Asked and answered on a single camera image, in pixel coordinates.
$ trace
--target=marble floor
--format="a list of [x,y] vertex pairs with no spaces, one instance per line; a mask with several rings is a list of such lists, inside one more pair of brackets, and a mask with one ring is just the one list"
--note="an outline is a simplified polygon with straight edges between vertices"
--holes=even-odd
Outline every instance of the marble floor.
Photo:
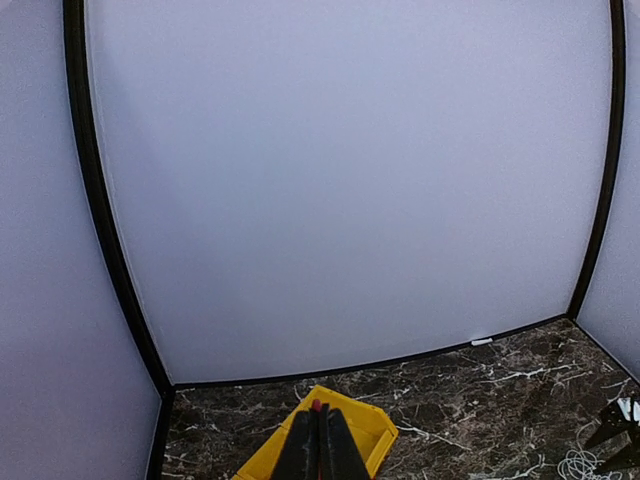
[[[598,412],[640,392],[572,322],[558,320],[383,368],[179,391],[163,480],[230,479],[316,384],[383,408],[400,429],[378,480],[562,478],[558,462],[595,431]],[[624,443],[593,452],[607,458]],[[640,470],[611,478],[640,479]]]

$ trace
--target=black object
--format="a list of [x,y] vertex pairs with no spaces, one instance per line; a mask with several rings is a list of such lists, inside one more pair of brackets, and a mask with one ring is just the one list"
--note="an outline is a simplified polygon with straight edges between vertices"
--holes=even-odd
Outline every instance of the black object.
[[318,412],[298,412],[271,480],[318,480]]
[[370,480],[342,412],[324,404],[320,412],[320,470],[322,480]]
[[160,413],[158,414],[156,431],[151,444],[151,454],[149,455],[147,480],[162,480],[162,463],[164,461],[165,447],[171,424],[171,410],[173,410],[175,398],[175,391],[169,390],[160,404]]
[[609,137],[604,156],[604,170],[600,184],[598,206],[593,219],[589,244],[582,263],[582,269],[569,303],[567,316],[573,320],[578,318],[580,308],[589,289],[589,283],[596,268],[596,262],[604,240],[613,188],[616,184],[620,146],[622,143],[622,124],[624,121],[624,97],[626,86],[626,40],[624,28],[623,0],[609,0],[611,16],[611,107],[609,109]]
[[585,443],[585,448],[593,448],[625,432],[631,440],[629,445],[594,470],[594,473],[598,475],[640,467],[640,418],[637,418],[635,408],[638,405],[638,401],[633,397],[622,399],[622,401],[628,402],[628,408],[624,407],[624,403],[621,404],[620,400],[618,400],[610,403],[600,412],[600,427]]
[[162,398],[173,391],[160,355],[142,314],[140,302],[120,245],[102,172],[100,151],[91,107],[91,90],[85,41],[84,1],[64,0],[64,51],[73,132],[84,189],[102,256],[116,291],[120,308],[138,347],[142,361]]
[[631,428],[617,402],[612,402],[600,412],[600,427],[584,444],[584,448],[593,448],[616,437]]
[[371,480],[342,412],[298,412],[271,480]]

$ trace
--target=tangled white wire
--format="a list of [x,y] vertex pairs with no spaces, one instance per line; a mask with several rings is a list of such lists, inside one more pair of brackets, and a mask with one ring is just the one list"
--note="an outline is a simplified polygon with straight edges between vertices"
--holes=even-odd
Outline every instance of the tangled white wire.
[[558,464],[558,474],[564,480],[622,480],[620,472],[604,475],[593,473],[602,460],[585,450],[569,450],[564,460]]

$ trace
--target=white fabric wall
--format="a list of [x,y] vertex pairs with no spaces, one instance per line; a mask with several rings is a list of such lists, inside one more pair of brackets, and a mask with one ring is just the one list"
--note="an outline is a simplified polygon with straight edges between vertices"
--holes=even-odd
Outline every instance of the white fabric wall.
[[640,2],[627,3],[622,150],[604,244],[579,323],[640,378]]
[[89,2],[103,161],[176,382],[563,313],[602,174],[602,0]]
[[0,11],[0,478],[139,480],[160,402],[85,199],[61,3]]

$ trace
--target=yellow storage bin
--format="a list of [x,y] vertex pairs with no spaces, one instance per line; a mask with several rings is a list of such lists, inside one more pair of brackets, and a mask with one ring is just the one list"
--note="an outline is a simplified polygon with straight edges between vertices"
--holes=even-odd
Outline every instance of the yellow storage bin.
[[293,417],[299,410],[310,409],[315,399],[328,403],[331,408],[342,410],[360,456],[367,466],[369,476],[373,478],[391,450],[393,442],[398,438],[398,429],[380,408],[316,385],[269,440],[238,470],[233,477],[234,480],[269,480],[289,433]]

